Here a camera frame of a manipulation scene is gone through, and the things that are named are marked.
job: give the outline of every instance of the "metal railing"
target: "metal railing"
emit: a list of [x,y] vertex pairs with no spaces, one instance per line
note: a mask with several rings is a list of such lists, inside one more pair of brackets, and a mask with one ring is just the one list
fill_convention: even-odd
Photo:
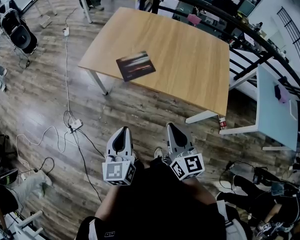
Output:
[[300,58],[300,32],[297,28],[296,24],[293,22],[289,14],[286,12],[286,10],[282,7],[280,11],[277,13],[277,15],[282,20],[285,29],[289,33],[292,42],[294,44],[294,47],[299,55]]
[[[145,9],[145,3],[147,0],[140,0],[140,6],[139,9],[144,11]],[[188,17],[188,13],[185,13],[183,11],[179,11],[176,9],[172,9],[172,8],[168,8],[165,6],[161,6],[160,2],[162,0],[153,0],[152,1],[152,13],[157,14],[158,10],[164,10],[167,12],[171,12],[174,13],[176,15],[179,16],[183,16],[183,17]],[[255,49],[253,49],[250,45],[248,45],[245,41],[239,39],[238,37],[232,35],[232,30],[231,31],[226,31],[225,30],[221,30],[219,28],[217,28],[214,25],[208,24],[206,22],[204,22],[203,20],[200,21],[199,24],[207,26],[211,29],[213,29],[216,32],[219,32],[221,35],[219,36],[220,39],[229,42],[234,41],[235,44],[238,44],[240,46],[242,46],[243,48],[245,48],[247,51],[255,54],[258,57],[258,60],[255,62],[252,62],[250,59],[248,59],[247,57],[245,57],[243,54],[241,54],[240,52],[237,52],[235,49],[230,47],[230,51],[233,52],[234,54],[238,55],[239,57],[241,57],[242,59],[244,59],[245,61],[247,61],[250,66],[248,67],[244,67],[241,64],[237,63],[236,61],[230,60],[230,62],[236,66],[238,66],[239,68],[242,69],[241,72],[236,72],[235,70],[230,68],[230,71],[233,72],[235,74],[235,77],[233,78],[234,80],[237,80],[239,78],[242,78],[243,76],[245,76],[246,74],[248,74],[249,72],[251,72],[252,70],[254,70],[258,64],[262,64],[262,63],[266,63],[279,77],[280,77],[280,81],[288,87],[289,91],[296,95],[299,100],[300,100],[300,78],[298,77],[298,75],[296,74],[296,72],[291,68],[291,66],[286,62],[286,60],[271,46],[270,43],[268,43],[266,40],[264,40],[261,36],[259,36],[254,30],[252,30],[249,26],[247,26],[246,24],[243,24],[242,22],[240,22],[238,19],[236,19],[235,17],[231,16],[230,14],[226,13],[225,11],[205,2],[202,0],[178,0],[180,2],[186,3],[188,5],[194,6],[196,8],[198,8],[199,10],[205,10],[217,17],[219,17],[220,19],[226,21],[227,26],[230,26],[229,29],[234,30],[235,28],[239,29],[240,31],[242,31],[243,33],[246,33],[248,36],[250,36],[251,38],[254,39],[255,42],[257,42],[262,48],[263,50],[265,50],[266,52],[263,53],[262,55],[257,52]],[[295,88],[293,87],[288,81],[287,78],[284,77],[272,64],[270,64],[268,62],[268,59],[270,58],[274,58],[276,59],[278,62],[280,62],[280,64],[285,68],[285,70],[291,75],[291,77],[295,80],[295,82],[299,85],[299,88]]]

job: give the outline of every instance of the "curved handrail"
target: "curved handrail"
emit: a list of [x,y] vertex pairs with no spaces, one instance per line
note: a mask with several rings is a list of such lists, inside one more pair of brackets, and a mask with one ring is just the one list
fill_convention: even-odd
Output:
[[215,7],[206,1],[202,0],[178,0],[181,2],[184,2],[186,4],[198,7],[200,9],[203,9],[209,13],[212,13],[219,18],[227,21],[228,23],[233,24],[236,28],[246,33],[248,36],[253,38],[259,45],[264,47],[267,52],[270,52],[271,55],[280,62],[280,64],[287,70],[287,72],[292,76],[292,78],[295,80],[295,82],[300,87],[300,78],[296,74],[296,72],[292,69],[292,67],[286,62],[286,60],[269,44],[266,40],[264,40],[261,36],[259,36],[254,30],[252,30],[247,25],[240,22],[235,17],[231,16],[230,14],[226,13],[225,11],[219,9],[218,7]]

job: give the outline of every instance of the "white pants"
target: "white pants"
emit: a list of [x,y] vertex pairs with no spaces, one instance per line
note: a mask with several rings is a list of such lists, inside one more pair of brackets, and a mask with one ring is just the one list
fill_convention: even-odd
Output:
[[42,171],[38,171],[26,178],[19,186],[8,190],[13,194],[18,203],[19,211],[24,207],[25,200],[33,191],[42,192],[42,183],[51,186],[52,182],[49,177]]

